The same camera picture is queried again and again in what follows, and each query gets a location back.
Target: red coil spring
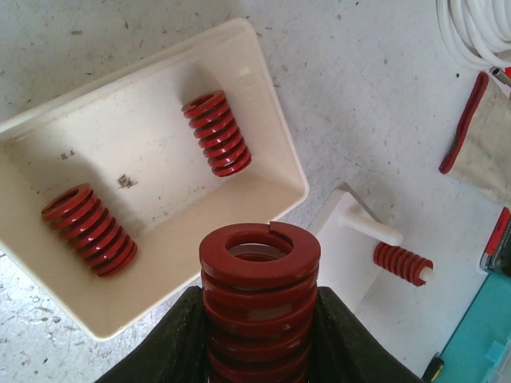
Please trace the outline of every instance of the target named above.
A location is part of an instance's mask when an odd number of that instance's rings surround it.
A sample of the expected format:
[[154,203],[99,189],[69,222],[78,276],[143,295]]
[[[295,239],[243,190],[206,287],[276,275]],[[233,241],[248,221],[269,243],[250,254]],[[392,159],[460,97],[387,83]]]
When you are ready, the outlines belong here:
[[286,223],[241,223],[206,236],[199,254],[209,381],[307,382],[317,239]]
[[374,250],[374,263],[383,267],[415,286],[426,284],[420,276],[429,267],[433,270],[433,262],[399,246],[390,246],[381,242]]
[[252,161],[229,103],[221,90],[204,94],[188,102],[182,109],[190,119],[193,135],[200,139],[213,174],[230,176],[245,169]]
[[41,215],[100,277],[121,271],[137,254],[137,244],[89,184],[62,193],[42,209]]

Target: white plastic tray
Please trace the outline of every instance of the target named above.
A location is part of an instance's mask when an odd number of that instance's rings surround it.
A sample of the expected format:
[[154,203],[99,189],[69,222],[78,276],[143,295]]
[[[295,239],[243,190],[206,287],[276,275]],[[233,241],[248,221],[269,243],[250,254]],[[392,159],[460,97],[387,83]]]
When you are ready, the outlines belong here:
[[[180,108],[223,89],[252,152],[219,179]],[[127,175],[136,182],[121,188]],[[193,280],[210,231],[267,222],[308,185],[252,26],[236,19],[0,124],[0,247],[97,339]],[[137,241],[136,261],[98,278],[40,218],[89,182]]]

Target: gray table surface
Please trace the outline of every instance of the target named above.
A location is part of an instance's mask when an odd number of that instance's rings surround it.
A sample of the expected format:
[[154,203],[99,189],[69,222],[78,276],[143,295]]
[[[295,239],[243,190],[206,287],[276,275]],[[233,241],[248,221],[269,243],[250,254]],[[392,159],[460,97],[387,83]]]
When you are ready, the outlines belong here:
[[[438,172],[477,74],[446,52],[434,2],[4,0],[0,14],[0,120],[229,18],[248,18],[311,185],[284,220],[306,227],[348,182],[405,234],[405,247],[435,262],[437,278],[422,289],[382,273],[359,313],[422,374],[481,285],[476,263],[501,210]],[[8,257],[0,265],[0,381],[93,381],[176,298],[98,343]]]

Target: coiled white cable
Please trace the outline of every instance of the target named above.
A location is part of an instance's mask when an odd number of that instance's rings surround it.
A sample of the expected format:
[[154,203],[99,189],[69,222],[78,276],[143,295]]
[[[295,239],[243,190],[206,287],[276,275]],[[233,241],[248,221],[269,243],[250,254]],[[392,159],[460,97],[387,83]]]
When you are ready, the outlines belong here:
[[511,50],[511,0],[437,0],[437,14],[444,44],[459,64],[511,66],[497,56]]

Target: dirt spot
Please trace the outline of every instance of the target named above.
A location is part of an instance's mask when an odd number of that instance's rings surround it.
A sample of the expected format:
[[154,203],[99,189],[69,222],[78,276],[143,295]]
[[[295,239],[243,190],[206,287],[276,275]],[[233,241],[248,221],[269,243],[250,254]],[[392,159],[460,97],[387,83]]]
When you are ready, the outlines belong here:
[[121,186],[121,189],[125,189],[125,188],[129,189],[130,187],[138,184],[137,181],[132,180],[131,177],[127,176],[126,174],[123,174],[122,176],[120,176],[119,179],[117,180],[117,182]]

